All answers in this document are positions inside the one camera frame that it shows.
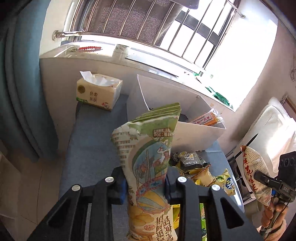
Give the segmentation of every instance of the tiled floor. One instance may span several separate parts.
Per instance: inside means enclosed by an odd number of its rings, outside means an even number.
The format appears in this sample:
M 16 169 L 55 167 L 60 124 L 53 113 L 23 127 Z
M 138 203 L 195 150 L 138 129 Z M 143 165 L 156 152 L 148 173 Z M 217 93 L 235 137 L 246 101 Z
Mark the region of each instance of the tiled floor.
M 63 158 L 40 159 L 32 163 L 21 152 L 8 153 L 7 159 L 21 172 L 18 216 L 15 222 L 2 219 L 16 241 L 25 241 L 58 201 Z

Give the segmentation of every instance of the open cardboard box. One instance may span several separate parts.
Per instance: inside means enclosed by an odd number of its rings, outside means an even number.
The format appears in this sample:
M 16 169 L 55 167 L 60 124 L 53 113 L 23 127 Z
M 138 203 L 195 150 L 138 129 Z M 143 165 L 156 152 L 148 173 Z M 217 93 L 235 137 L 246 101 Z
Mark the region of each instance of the open cardboard box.
M 188 119 L 197 118 L 211 107 L 193 92 L 177 86 L 138 75 L 126 103 L 127 119 L 131 121 L 139 115 L 166 104 L 179 102 L 181 114 Z M 178 121 L 173 137 L 173 152 L 198 151 L 209 148 L 226 130 L 223 123 L 203 126 Z

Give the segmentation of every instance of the tissue box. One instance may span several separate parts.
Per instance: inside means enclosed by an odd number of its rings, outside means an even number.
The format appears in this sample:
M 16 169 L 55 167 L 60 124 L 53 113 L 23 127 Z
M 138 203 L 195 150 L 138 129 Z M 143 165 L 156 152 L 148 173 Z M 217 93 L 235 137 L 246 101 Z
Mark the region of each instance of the tissue box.
M 122 80 L 91 72 L 81 72 L 76 100 L 111 111 L 119 98 Z

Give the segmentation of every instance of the blue curtain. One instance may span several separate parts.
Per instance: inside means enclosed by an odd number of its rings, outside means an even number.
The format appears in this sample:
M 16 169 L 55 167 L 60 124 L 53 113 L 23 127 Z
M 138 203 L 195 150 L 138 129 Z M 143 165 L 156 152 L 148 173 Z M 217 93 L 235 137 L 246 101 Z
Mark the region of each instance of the blue curtain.
M 50 0 L 33 0 L 0 41 L 0 138 L 32 160 L 56 156 L 58 138 L 40 79 L 39 48 Z

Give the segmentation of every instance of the chips bag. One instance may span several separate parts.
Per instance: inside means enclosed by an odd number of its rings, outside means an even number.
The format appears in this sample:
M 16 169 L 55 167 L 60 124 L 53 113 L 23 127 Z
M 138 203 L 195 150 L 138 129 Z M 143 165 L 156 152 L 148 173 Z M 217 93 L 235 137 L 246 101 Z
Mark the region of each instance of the chips bag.
M 241 146 L 243 152 L 244 175 L 253 190 L 256 199 L 269 207 L 272 189 L 254 179 L 254 173 L 261 171 L 269 176 L 267 166 L 262 156 L 248 146 Z
M 188 172 L 196 168 L 205 168 L 209 164 L 200 158 L 196 152 L 188 153 L 186 151 L 182 151 L 178 155 L 178 158 L 180 160 L 181 170 L 184 172 Z
M 216 181 L 213 184 L 219 185 L 228 196 L 235 194 L 235 186 L 227 169 L 220 176 L 216 177 Z
M 179 103 L 142 114 L 112 133 L 128 183 L 131 240 L 176 241 L 173 210 L 165 199 L 165 177 Z
M 200 203 L 200 219 L 202 224 L 202 241 L 207 241 L 207 227 L 205 221 L 205 208 L 203 203 Z
M 194 175 L 193 177 L 188 177 L 195 180 L 200 180 L 200 185 L 207 187 L 209 186 L 215 179 L 215 177 L 212 176 L 209 170 L 210 165 L 206 166 L 201 172 L 199 172 L 197 175 Z

